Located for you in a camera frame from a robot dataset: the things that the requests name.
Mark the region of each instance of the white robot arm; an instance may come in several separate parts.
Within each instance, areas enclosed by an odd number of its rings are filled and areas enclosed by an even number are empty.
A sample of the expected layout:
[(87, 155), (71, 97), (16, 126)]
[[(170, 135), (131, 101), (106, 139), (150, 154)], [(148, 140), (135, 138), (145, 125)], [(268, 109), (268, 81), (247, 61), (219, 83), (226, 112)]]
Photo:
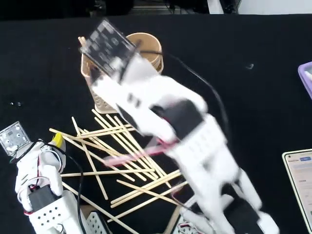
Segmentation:
[[(12, 129), (19, 132), (13, 136)], [(70, 191), (64, 191), (60, 173), (66, 165), (65, 142), (60, 134), (46, 144), (29, 142), (17, 122), (0, 132), (0, 143), (16, 163), (15, 191), (37, 234), (91, 234)]]
[[(81, 49), (106, 74), (92, 77), (94, 92), (142, 135), (171, 145), (165, 154), (178, 163), (217, 233), (278, 234), (273, 219), (260, 211), (261, 199), (227, 148), (217, 121), (207, 113), (204, 99), (172, 78), (159, 75), (135, 50), (126, 65), (122, 65), (120, 54), (103, 54), (103, 45), (113, 48), (111, 37), (127, 49), (133, 46), (104, 20)], [(118, 71), (116, 61), (126, 67), (124, 72)], [(227, 206), (222, 203), (224, 195), (232, 197)], [(205, 229), (202, 217), (188, 215), (191, 222)]]

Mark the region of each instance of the yellow component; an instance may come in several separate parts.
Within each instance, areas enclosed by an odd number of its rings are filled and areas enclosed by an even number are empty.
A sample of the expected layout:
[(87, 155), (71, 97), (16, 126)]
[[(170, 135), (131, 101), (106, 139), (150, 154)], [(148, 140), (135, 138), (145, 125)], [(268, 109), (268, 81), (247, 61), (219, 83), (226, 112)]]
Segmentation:
[(61, 135), (61, 133), (56, 133), (55, 136), (53, 137), (52, 141), (54, 141), (55, 146), (61, 148), (62, 143), (63, 143), (63, 136)]

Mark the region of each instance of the phone screen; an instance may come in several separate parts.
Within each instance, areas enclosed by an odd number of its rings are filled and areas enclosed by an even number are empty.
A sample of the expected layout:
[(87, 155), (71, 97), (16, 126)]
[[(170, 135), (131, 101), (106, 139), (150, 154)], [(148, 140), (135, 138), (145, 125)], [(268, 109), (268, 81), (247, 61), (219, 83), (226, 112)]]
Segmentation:
[(285, 162), (288, 166), (294, 190), (299, 197), (305, 218), (312, 232), (312, 151), (286, 153)]

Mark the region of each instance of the black table surface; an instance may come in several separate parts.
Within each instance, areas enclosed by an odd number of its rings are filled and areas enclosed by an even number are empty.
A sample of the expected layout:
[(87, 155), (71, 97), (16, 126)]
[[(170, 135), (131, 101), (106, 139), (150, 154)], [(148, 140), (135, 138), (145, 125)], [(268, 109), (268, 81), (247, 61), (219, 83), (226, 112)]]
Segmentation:
[[(155, 35), (163, 50), (182, 59), (208, 80), (222, 96), (232, 137), (230, 149), (247, 172), (268, 212), (283, 233), (308, 233), (291, 188), (282, 153), (311, 148), (312, 101), (297, 73), (312, 60), (312, 15), (285, 16), (140, 16), (111, 17), (125, 35)], [(74, 134), (74, 116), (83, 128), (99, 126), (90, 112), (93, 101), (80, 74), (77, 37), (88, 35), (100, 19), (58, 19), (0, 23), (0, 129), (19, 120), (32, 140), (50, 140), (49, 127)], [(220, 121), (211, 91), (180, 64), (164, 57), (164, 75), (201, 94)], [(117, 147), (111, 139), (105, 138)], [(90, 167), (84, 153), (68, 145), (68, 152)], [(3, 233), (33, 233), (14, 192), (14, 165), (0, 157), (0, 223)], [(176, 166), (156, 158), (166, 172)], [(95, 162), (98, 169), (102, 165)], [(68, 161), (66, 172), (77, 172)], [(117, 184), (120, 176), (103, 176), (109, 199), (130, 189)], [(78, 188), (78, 179), (67, 179)], [(83, 194), (113, 215), (149, 198), (141, 196), (114, 210), (95, 178), (85, 179)], [(163, 232), (174, 206), (158, 200), (124, 218), (143, 234)], [(115, 223), (114, 233), (127, 233)]]

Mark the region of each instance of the purple container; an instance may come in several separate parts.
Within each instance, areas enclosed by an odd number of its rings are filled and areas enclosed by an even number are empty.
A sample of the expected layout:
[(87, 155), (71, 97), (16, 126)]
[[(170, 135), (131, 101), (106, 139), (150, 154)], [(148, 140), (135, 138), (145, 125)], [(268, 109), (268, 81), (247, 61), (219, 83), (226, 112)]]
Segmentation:
[(306, 90), (312, 99), (312, 62), (300, 65), (298, 67), (298, 73), (304, 87), (306, 87)]

